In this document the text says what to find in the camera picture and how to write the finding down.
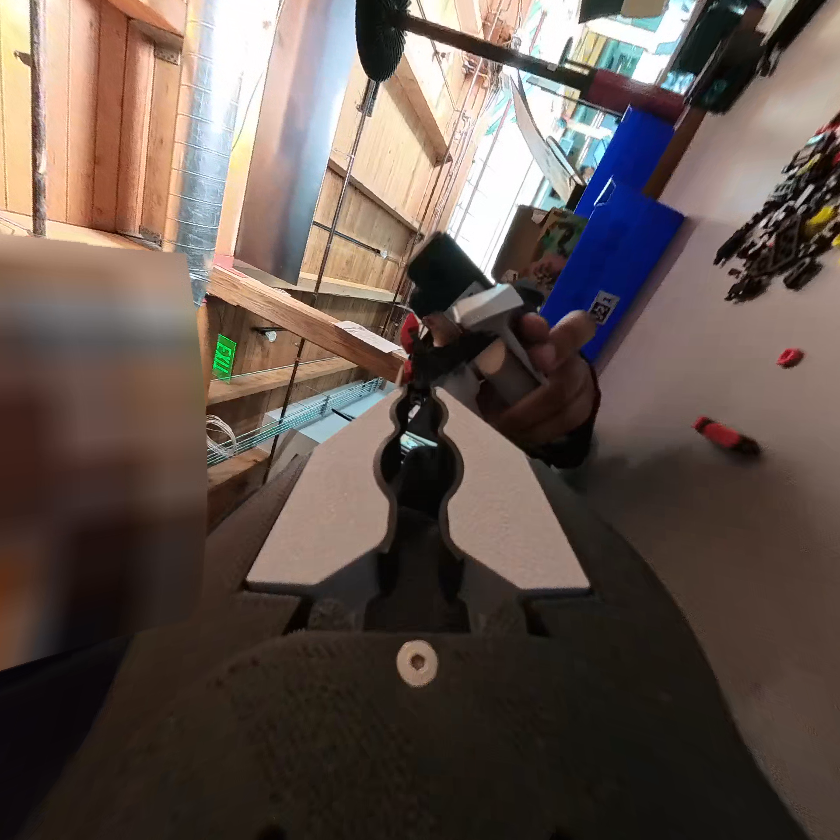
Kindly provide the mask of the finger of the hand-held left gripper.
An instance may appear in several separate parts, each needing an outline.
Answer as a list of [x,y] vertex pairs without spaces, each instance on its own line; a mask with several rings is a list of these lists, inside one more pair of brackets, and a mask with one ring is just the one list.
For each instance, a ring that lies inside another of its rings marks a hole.
[[500,283],[458,299],[450,309],[450,316],[465,330],[499,330],[523,310],[524,304],[514,286]]

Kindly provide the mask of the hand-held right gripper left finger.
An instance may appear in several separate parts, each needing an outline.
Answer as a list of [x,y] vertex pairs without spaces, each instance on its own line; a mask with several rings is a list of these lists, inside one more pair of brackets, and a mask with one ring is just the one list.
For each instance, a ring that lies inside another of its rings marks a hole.
[[248,571],[249,590],[364,612],[379,591],[377,559],[395,533],[382,454],[398,440],[395,410],[404,395],[393,390],[312,451]]

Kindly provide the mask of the black support pole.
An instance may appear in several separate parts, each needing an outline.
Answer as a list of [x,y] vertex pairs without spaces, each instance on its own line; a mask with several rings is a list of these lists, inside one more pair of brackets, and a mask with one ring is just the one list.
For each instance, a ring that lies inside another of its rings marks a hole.
[[614,71],[597,69],[570,59],[558,64],[528,56],[483,38],[462,33],[410,14],[404,1],[358,1],[355,37],[360,63],[368,78],[384,82],[395,75],[402,60],[406,35],[413,34],[465,53],[523,71],[577,91],[591,108],[623,115],[627,109],[646,112],[675,125],[687,109],[685,97]]

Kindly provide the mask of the person's left hand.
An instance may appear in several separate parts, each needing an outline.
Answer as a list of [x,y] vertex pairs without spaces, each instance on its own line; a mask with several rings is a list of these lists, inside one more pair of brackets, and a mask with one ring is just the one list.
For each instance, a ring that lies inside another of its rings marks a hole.
[[543,380],[509,408],[488,407],[486,420],[521,448],[556,444],[590,420],[600,401],[595,374],[581,354],[595,335],[595,322],[578,310],[550,327],[529,313],[516,322],[514,333]]

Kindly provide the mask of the paper sign on beam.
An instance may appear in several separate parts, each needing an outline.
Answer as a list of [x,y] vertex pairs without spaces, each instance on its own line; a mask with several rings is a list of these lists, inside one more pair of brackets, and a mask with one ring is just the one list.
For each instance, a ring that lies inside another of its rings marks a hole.
[[359,323],[345,320],[336,322],[334,326],[384,354],[394,355],[403,360],[407,358],[401,345],[383,338]]

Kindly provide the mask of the open printed cardboard box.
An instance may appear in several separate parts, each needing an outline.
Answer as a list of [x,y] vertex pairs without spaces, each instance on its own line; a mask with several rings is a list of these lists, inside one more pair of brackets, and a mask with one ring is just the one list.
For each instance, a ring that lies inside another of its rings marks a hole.
[[581,240],[586,217],[565,208],[520,204],[490,269],[493,280],[524,284],[546,299]]

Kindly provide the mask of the wooden ceiling beam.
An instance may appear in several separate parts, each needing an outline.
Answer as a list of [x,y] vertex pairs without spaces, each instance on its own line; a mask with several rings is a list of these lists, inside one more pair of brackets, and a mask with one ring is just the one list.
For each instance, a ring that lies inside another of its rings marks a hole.
[[389,382],[396,382],[403,369],[403,359],[394,351],[378,349],[369,340],[341,327],[326,312],[231,269],[211,269],[208,293]]

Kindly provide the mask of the red and black lego piece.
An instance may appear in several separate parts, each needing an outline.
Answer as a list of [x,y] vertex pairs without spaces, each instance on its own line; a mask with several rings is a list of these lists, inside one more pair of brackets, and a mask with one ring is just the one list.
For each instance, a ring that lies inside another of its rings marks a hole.
[[732,455],[755,459],[763,453],[755,439],[708,416],[699,416],[692,428],[708,442]]

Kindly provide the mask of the pile of lego pieces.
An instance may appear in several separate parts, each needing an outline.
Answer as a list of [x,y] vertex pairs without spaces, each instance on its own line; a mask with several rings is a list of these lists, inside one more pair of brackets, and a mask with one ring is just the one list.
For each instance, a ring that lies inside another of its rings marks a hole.
[[737,261],[725,301],[744,303],[774,279],[799,291],[839,242],[839,115],[793,154],[763,204],[718,249],[713,263]]

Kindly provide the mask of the blue storage bin with tag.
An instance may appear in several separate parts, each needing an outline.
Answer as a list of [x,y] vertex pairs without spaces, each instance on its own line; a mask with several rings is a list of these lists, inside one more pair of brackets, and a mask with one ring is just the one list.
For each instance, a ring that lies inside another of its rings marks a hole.
[[572,311],[587,312],[595,334],[581,351],[596,362],[685,221],[671,206],[610,179],[541,308],[542,317],[554,326]]

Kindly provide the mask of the silver air duct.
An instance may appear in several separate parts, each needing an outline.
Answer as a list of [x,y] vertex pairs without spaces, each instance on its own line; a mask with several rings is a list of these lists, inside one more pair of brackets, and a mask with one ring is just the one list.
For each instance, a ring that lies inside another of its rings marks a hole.
[[233,1],[186,6],[162,248],[185,257],[195,308],[208,291],[243,79]]

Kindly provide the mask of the tall cardboard panel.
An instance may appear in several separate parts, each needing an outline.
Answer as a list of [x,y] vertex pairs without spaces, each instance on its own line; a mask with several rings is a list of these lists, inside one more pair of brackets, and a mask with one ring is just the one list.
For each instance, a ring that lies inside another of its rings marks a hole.
[[585,182],[558,144],[540,132],[528,103],[521,72],[514,70],[510,77],[511,100],[521,136],[543,177],[563,205],[573,209],[585,189]]

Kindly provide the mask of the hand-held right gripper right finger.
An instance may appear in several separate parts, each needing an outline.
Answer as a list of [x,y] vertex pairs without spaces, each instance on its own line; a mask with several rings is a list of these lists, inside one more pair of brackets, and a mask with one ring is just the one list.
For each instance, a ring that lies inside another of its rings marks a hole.
[[441,431],[458,457],[448,499],[456,549],[518,592],[588,592],[591,584],[522,451],[440,388]]

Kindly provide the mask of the grey ceiling panel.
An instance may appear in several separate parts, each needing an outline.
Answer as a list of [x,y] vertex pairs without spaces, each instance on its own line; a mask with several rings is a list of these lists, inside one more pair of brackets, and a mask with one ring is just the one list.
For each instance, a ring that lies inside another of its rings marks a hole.
[[235,257],[296,286],[356,58],[353,1],[282,2]]

